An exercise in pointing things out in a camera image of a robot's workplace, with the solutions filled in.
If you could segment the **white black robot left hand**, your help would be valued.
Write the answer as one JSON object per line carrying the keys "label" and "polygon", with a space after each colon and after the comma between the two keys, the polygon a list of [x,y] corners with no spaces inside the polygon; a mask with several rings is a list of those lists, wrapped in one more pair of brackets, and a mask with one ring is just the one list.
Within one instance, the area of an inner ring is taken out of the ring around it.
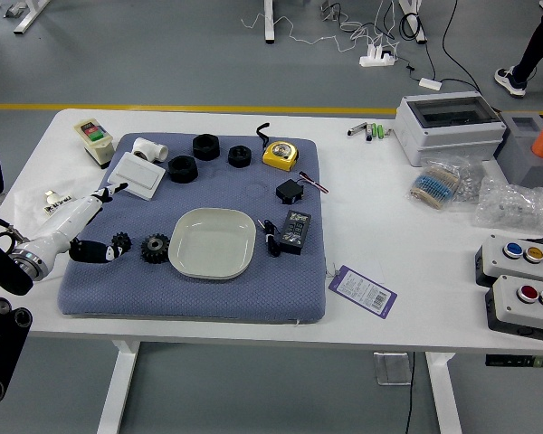
{"label": "white black robot left hand", "polygon": [[10,258],[33,281],[42,280],[54,267],[56,256],[68,251],[74,240],[92,221],[112,195],[128,187],[112,184],[81,199],[63,205],[29,240],[13,249]]}

